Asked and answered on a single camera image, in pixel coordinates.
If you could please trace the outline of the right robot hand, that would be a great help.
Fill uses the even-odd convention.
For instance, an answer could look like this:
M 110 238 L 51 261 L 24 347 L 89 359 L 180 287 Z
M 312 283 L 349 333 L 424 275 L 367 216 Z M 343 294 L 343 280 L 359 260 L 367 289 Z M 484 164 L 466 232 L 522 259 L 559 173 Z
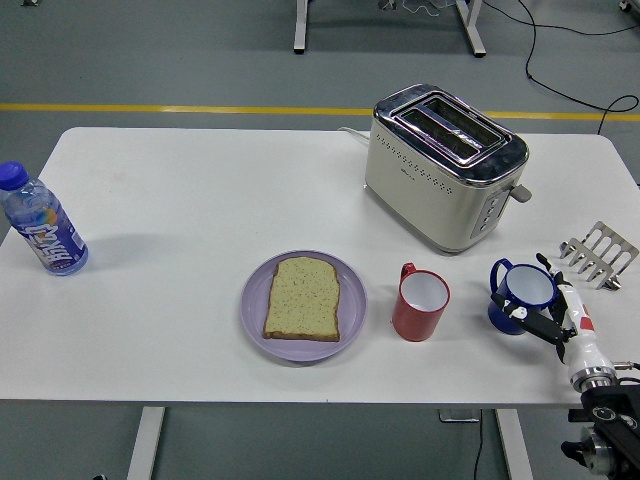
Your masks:
M 614 365 L 597 346 L 580 294 L 544 255 L 536 259 L 537 266 L 505 258 L 494 263 L 487 310 L 491 323 L 503 333 L 528 332 L 554 345 L 576 391 L 614 385 Z

